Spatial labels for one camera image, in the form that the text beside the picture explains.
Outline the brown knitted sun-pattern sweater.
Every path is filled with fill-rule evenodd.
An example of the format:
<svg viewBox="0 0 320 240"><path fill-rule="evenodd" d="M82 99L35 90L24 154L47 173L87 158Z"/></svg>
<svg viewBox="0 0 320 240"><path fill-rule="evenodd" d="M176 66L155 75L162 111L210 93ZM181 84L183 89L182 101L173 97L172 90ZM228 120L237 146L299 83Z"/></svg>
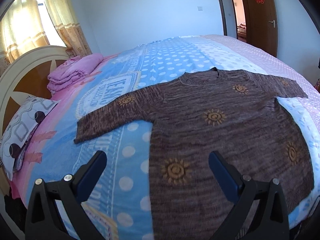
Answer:
<svg viewBox="0 0 320 240"><path fill-rule="evenodd" d="M155 239L208 239L232 205L208 165L219 152L242 174L278 178L292 211L314 188L309 149L278 98L296 81L245 70L185 73L124 94L78 121L75 143L129 122L152 123L149 187Z"/></svg>

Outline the blue polka dot bed blanket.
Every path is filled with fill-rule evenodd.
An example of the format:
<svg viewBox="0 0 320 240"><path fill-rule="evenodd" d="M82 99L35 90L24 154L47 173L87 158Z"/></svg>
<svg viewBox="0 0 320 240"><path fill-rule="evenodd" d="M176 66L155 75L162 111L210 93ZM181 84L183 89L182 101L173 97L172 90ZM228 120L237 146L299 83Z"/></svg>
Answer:
<svg viewBox="0 0 320 240"><path fill-rule="evenodd" d="M143 44L105 59L88 78L56 93L56 107L35 131L22 168L10 183L12 197L27 206L37 178L46 182L74 173L102 150L107 167L84 203L107 239L153 239L149 198L152 125L136 121L102 137L75 144L77 121L115 98L184 73L211 68L244 69L297 81L307 99L283 99L306 139L315 187L290 214L290 226L311 216L319 203L319 93L303 76L274 56L232 37L181 36Z"/></svg>

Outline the patterned white grey pillow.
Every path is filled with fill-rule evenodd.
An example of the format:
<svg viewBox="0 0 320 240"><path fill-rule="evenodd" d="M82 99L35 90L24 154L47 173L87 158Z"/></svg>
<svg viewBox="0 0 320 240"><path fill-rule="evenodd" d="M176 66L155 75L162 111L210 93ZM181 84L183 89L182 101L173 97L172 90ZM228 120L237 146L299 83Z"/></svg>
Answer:
<svg viewBox="0 0 320 240"><path fill-rule="evenodd" d="M29 96L10 120L1 138L1 161L9 180L12 180L14 170L23 161L23 150L35 129L58 103Z"/></svg>

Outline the cream wooden headboard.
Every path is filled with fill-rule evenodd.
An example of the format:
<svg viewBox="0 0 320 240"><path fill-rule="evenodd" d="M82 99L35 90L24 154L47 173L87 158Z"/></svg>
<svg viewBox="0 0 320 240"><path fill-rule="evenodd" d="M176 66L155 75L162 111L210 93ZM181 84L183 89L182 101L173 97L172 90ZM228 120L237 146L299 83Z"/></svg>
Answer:
<svg viewBox="0 0 320 240"><path fill-rule="evenodd" d="M70 58L61 46L33 49L15 60L1 76L1 133L28 96L49 99L48 75Z"/></svg>

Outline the folded pink quilt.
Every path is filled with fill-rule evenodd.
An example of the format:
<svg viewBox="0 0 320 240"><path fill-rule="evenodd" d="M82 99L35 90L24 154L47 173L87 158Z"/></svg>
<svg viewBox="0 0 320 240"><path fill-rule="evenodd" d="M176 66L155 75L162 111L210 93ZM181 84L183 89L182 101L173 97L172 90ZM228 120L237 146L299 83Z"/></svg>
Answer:
<svg viewBox="0 0 320 240"><path fill-rule="evenodd" d="M56 92L71 86L79 79L91 74L103 61L102 54L95 53L85 57L80 55L70 58L48 75L48 90Z"/></svg>

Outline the brown wooden door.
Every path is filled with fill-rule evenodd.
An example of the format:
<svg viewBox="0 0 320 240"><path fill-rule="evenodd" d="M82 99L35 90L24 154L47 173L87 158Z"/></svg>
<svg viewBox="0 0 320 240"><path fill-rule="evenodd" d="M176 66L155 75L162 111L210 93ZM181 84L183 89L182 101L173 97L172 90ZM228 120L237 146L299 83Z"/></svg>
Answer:
<svg viewBox="0 0 320 240"><path fill-rule="evenodd" d="M242 0L246 20L247 43L276 57L278 49L277 14L274 0L258 4L255 0ZM273 28L269 21L275 20Z"/></svg>

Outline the yellow patterned curtain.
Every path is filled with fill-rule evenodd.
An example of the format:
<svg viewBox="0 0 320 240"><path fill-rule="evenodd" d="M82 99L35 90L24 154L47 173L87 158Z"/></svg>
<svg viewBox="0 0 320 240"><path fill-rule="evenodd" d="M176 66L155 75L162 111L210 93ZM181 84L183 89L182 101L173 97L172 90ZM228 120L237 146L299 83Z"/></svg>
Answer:
<svg viewBox="0 0 320 240"><path fill-rule="evenodd" d="M1 73L44 46L63 46L71 56L92 53L71 0L14 0L1 19Z"/></svg>

